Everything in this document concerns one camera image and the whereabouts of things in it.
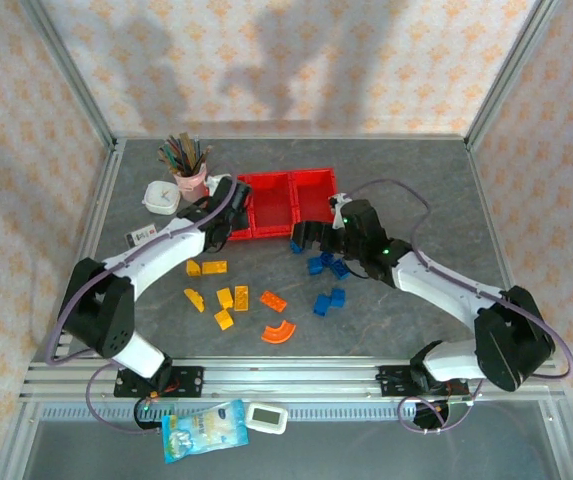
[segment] black bracket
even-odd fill
[[[203,367],[174,366],[170,369],[167,385],[178,385],[171,392],[163,393],[167,398],[199,398],[204,385]],[[154,391],[152,385],[135,372],[122,369],[117,372],[113,395],[120,398],[143,398]]]
[[[467,382],[450,380],[434,385],[430,391],[424,391],[413,381],[410,365],[383,365],[375,380],[379,382],[382,397],[408,397],[418,395],[470,395]]]

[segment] lego piece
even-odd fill
[[[330,269],[339,280],[344,280],[350,275],[350,272],[346,268],[346,265],[342,259],[335,260],[333,263],[331,263]]]
[[[313,257],[308,259],[308,273],[311,275],[319,275],[324,270],[322,259],[320,257]]]
[[[217,290],[217,299],[224,310],[233,308],[233,295],[230,293],[230,288]]]
[[[221,262],[204,262],[202,263],[202,274],[213,275],[216,273],[226,273],[228,271],[228,262],[222,260]]]
[[[282,324],[277,328],[266,327],[262,335],[262,340],[267,343],[274,344],[284,343],[286,340],[293,336],[296,328],[297,325],[294,323],[288,323],[286,320],[284,320],[282,321]]]
[[[199,277],[202,274],[202,269],[199,268],[199,264],[193,260],[188,260],[186,262],[186,273],[189,277]]]
[[[313,306],[313,313],[320,317],[325,317],[330,308],[330,297],[328,295],[318,295],[317,301]]]
[[[248,311],[248,287],[246,285],[238,285],[235,287],[235,311]]]
[[[226,330],[227,328],[234,325],[233,317],[231,317],[230,313],[228,313],[226,310],[222,310],[221,312],[216,313],[215,320],[217,320],[219,328],[222,330]]]
[[[330,264],[335,261],[335,256],[332,253],[323,252],[319,258],[322,261],[322,265],[325,267],[330,267]]]
[[[292,240],[290,241],[290,249],[293,251],[293,253],[302,253],[304,251],[303,248],[301,248],[300,246],[298,246],[295,242],[293,242]]]
[[[269,292],[268,290],[262,294],[259,300],[267,307],[270,307],[279,313],[282,313],[286,308],[286,305],[288,305],[286,301],[282,300],[273,292]]]
[[[330,306],[342,308],[346,302],[346,291],[341,288],[333,288],[330,292]]]
[[[204,299],[192,288],[187,288],[184,290],[184,294],[188,299],[195,305],[195,308],[199,310],[199,313],[204,313]]]

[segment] yellow lego brick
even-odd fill
[[[214,273],[226,273],[228,271],[228,262],[222,260],[221,262],[204,262],[202,263],[202,273],[204,275],[212,275]]]
[[[248,287],[246,285],[238,285],[235,287],[235,311],[248,311]]]
[[[189,277],[199,277],[202,274],[199,264],[193,260],[188,260],[186,262],[186,273]]]
[[[188,299],[195,305],[195,308],[199,310],[200,313],[204,313],[204,299],[192,288],[187,288],[184,290],[184,294]]]
[[[233,296],[230,293],[230,288],[217,290],[217,299],[224,310],[227,308],[233,308]]]
[[[215,320],[219,324],[219,328],[226,330],[228,327],[233,326],[233,317],[226,310],[222,310],[215,314]]]

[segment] blue packaging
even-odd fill
[[[164,460],[173,463],[187,455],[248,445],[241,400],[223,403],[189,417],[162,418]]]

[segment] digital thermometer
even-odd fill
[[[281,435],[286,430],[288,410],[274,405],[253,402],[246,411],[246,426],[258,432]]]

